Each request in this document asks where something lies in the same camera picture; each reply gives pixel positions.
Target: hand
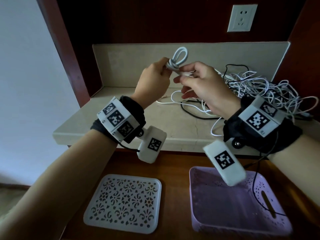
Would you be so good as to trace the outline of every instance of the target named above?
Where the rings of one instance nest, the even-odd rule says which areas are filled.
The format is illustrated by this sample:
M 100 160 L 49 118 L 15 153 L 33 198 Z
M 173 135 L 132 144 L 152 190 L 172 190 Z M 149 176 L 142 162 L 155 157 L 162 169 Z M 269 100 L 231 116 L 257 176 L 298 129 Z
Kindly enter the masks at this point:
M 172 73 L 165 67 L 168 61 L 169 58 L 163 57 L 143 70 L 136 90 L 131 96 L 143 109 L 160 99 L 167 91 Z
M 229 119 L 240 109 L 240 99 L 227 87 L 221 76 L 200 61 L 180 67 L 180 71 L 195 71 L 197 78 L 177 76 L 174 83 L 181 83 L 182 98 L 200 98 L 204 100 L 212 113 Z

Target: lavender basket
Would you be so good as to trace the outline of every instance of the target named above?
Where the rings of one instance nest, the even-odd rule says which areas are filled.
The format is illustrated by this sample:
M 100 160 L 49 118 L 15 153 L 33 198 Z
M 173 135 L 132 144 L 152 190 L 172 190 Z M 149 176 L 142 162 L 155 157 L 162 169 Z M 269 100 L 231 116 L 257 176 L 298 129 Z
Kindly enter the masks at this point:
M 192 227 L 195 231 L 236 232 L 254 235 L 287 236 L 292 232 L 286 216 L 271 213 L 259 205 L 252 193 L 255 172 L 246 171 L 245 181 L 229 187 L 216 168 L 190 169 L 190 203 Z M 259 202 L 285 214 L 266 179 L 258 173 L 254 191 Z

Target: left hand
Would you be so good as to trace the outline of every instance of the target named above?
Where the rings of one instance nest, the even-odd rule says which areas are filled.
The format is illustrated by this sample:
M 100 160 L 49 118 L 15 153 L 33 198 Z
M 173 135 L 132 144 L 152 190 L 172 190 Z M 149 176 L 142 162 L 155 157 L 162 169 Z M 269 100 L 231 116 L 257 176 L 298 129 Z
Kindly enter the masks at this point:
M 168 61 L 169 58 L 163 57 L 143 70 L 134 94 L 131 96 L 143 109 L 160 99 L 167 91 L 172 73 L 165 66 Z

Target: forearm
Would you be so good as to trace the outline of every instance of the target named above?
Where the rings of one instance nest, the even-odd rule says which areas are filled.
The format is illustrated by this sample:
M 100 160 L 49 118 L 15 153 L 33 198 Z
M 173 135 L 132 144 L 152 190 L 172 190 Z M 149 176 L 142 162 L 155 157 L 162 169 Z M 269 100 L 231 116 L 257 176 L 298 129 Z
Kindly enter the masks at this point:
M 268 158 L 320 206 L 320 143 L 318 141 L 302 135 L 289 147 Z
M 26 239 L 28 228 L 37 228 L 37 223 L 47 219 L 56 227 L 52 229 L 52 226 L 44 224 L 45 227 L 54 233 L 62 231 L 96 184 L 116 146 L 102 133 L 90 130 L 54 161 L 30 187 L 0 226 L 0 236 L 5 236 L 4 232 L 4 235 L 1 234 L 1 229 L 9 231 L 18 226 L 19 232 Z

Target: wrist-mounted device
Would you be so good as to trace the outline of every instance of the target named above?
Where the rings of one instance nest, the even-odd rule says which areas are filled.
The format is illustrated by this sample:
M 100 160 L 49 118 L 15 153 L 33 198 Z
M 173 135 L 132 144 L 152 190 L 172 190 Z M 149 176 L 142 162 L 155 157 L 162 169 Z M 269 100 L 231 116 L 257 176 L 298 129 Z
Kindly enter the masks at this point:
M 241 108 L 225 121 L 223 134 L 224 142 L 234 138 L 268 156 L 291 145 L 302 135 L 302 129 L 262 97 L 244 96 Z M 233 186 L 246 178 L 246 171 L 224 142 L 216 140 L 203 149 L 226 184 Z
M 114 142 L 121 145 L 122 141 L 130 143 L 135 137 L 142 140 L 138 150 L 138 158 L 153 163 L 165 142 L 167 133 L 146 124 L 143 108 L 133 99 L 121 96 L 112 100 L 97 114 L 91 129 L 95 129 Z

